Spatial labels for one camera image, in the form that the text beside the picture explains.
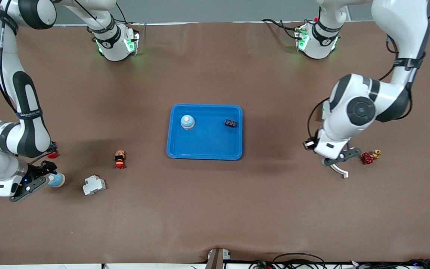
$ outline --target brown tabletop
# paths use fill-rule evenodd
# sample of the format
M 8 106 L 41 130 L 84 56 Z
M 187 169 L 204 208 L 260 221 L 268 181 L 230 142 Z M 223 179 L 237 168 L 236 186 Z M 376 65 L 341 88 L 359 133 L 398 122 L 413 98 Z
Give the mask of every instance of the brown tabletop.
M 200 262 L 213 247 L 234 259 L 430 259 L 430 40 L 413 112 L 354 138 L 383 154 L 341 164 L 351 174 L 341 179 L 302 147 L 306 119 L 343 75 L 389 70 L 374 23 L 347 23 L 323 60 L 265 24 L 138 29 L 140 55 L 118 63 L 82 27 L 18 34 L 67 180 L 18 204 L 0 198 L 0 264 Z M 169 113 L 180 102 L 241 106 L 241 160 L 169 158 Z M 0 120 L 15 120 L 1 95 Z M 114 169 L 118 149 L 124 170 Z M 107 189 L 85 196 L 92 174 Z

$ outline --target brass fitting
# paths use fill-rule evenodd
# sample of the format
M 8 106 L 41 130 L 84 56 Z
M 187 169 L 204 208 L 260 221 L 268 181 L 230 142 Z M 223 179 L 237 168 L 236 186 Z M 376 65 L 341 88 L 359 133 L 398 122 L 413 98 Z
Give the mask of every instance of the brass fitting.
M 377 159 L 379 159 L 379 157 L 381 157 L 381 151 L 380 150 L 375 150 L 375 151 L 372 152 L 372 155 L 373 155 L 373 159 L 377 160 Z

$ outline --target blue plastic tray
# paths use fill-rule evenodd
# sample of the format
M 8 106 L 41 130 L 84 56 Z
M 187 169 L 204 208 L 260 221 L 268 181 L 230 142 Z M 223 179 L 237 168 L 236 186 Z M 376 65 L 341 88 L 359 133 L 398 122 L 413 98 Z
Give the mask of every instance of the blue plastic tray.
M 180 120 L 185 115 L 195 119 L 191 129 Z M 225 120 L 237 122 L 236 127 Z M 238 160 L 243 153 L 243 111 L 237 105 L 176 104 L 170 114 L 167 154 L 172 158 Z

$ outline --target white plastic block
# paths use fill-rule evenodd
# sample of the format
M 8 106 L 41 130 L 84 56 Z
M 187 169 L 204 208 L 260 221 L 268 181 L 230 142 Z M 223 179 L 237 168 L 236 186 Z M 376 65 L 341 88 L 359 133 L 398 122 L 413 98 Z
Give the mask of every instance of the white plastic block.
M 87 196 L 94 195 L 96 192 L 103 191 L 105 189 L 106 183 L 104 182 L 104 179 L 101 179 L 96 175 L 92 175 L 85 179 L 85 185 L 82 186 L 82 190 Z

